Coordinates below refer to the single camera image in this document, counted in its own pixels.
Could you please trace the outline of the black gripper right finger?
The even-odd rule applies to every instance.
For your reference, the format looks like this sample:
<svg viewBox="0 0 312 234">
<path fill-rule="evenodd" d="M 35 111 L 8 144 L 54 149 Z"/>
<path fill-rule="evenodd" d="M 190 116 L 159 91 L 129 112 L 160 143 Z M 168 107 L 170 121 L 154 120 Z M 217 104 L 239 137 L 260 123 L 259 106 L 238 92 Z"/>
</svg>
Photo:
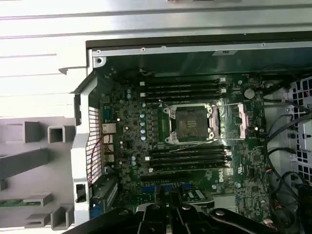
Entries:
<svg viewBox="0 0 312 234">
<path fill-rule="evenodd" d="M 183 203 L 181 190 L 172 191 L 172 233 L 174 234 L 276 234 L 277 230 L 224 208 L 205 214 Z"/>
</svg>

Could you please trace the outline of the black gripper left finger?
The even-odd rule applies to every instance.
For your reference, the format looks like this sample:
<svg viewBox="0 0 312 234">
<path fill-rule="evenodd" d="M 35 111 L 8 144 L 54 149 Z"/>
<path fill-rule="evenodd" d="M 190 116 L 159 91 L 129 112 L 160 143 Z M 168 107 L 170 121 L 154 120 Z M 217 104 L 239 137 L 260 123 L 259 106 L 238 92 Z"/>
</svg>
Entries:
<svg viewBox="0 0 312 234">
<path fill-rule="evenodd" d="M 156 190 L 153 203 L 144 203 L 136 212 L 115 208 L 70 230 L 72 234 L 165 234 L 167 211 L 164 190 Z"/>
</svg>

